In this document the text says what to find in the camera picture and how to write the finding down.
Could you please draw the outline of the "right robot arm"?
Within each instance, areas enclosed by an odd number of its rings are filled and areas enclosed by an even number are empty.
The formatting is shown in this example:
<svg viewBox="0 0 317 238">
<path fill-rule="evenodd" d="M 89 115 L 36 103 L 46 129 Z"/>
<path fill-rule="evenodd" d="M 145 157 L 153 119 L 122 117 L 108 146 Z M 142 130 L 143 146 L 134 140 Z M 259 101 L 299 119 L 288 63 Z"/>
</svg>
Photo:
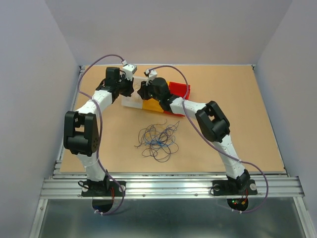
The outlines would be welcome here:
<svg viewBox="0 0 317 238">
<path fill-rule="evenodd" d="M 199 128 L 194 128 L 220 155 L 228 177 L 228 188 L 240 193 L 250 179 L 249 172 L 238 158 L 230 136 L 230 123 L 215 101 L 197 103 L 172 94 L 164 78 L 141 82 L 137 91 L 142 100 L 156 100 L 160 107 L 175 115 L 186 116 L 192 123 L 195 119 Z"/>
</svg>

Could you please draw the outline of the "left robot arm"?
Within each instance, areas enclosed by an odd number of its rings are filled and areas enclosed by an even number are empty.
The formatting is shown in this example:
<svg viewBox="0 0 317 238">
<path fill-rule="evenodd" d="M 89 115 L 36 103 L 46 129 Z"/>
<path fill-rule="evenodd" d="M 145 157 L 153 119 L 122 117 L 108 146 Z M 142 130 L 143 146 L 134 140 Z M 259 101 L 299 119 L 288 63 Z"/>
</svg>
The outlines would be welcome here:
<svg viewBox="0 0 317 238">
<path fill-rule="evenodd" d="M 105 180 L 105 170 L 100 165 L 97 150 L 100 146 L 102 125 L 97 117 L 110 106 L 119 95 L 130 97 L 134 92 L 133 81 L 137 66 L 127 64 L 123 68 L 107 67 L 105 78 L 94 94 L 76 111 L 68 111 L 64 118 L 64 148 L 76 155 L 85 167 L 87 179 L 94 181 L 93 190 L 98 195 L 110 191 Z"/>
</svg>

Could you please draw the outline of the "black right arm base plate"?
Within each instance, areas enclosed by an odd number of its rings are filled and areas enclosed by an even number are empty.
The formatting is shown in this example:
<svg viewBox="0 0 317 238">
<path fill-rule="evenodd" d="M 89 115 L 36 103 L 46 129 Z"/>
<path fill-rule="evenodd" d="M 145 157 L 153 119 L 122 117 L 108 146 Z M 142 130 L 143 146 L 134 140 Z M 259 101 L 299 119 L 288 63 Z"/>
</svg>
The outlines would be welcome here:
<svg viewBox="0 0 317 238">
<path fill-rule="evenodd" d="M 229 180 L 213 180 L 210 188 L 210 194 L 213 196 L 234 196 L 234 195 L 257 195 L 257 186 L 253 179 L 247 184 L 238 188 L 237 185 Z"/>
</svg>

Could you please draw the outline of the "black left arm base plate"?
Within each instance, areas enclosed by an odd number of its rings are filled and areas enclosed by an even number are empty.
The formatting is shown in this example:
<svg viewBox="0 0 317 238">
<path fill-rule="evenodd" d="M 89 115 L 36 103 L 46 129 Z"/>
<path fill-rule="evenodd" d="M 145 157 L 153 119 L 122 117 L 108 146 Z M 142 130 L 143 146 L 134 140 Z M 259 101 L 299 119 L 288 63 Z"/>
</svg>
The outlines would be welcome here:
<svg viewBox="0 0 317 238">
<path fill-rule="evenodd" d="M 120 197 L 123 195 L 121 188 L 125 188 L 126 182 L 119 181 L 118 186 L 114 181 L 91 181 L 80 180 L 78 185 L 81 187 L 82 197 Z"/>
</svg>

